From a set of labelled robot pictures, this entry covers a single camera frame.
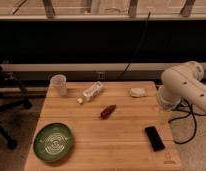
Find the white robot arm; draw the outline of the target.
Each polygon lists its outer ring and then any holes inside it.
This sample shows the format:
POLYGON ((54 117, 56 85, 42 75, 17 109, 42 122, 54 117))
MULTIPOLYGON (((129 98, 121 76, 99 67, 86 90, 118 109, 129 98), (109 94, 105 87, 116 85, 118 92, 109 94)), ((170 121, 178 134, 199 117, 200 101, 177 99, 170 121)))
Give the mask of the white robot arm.
POLYGON ((206 113, 206 86, 201 83, 203 66, 189 61, 166 69, 161 75, 162 85, 157 91, 157 101, 163 109, 174 109, 182 98, 206 113))

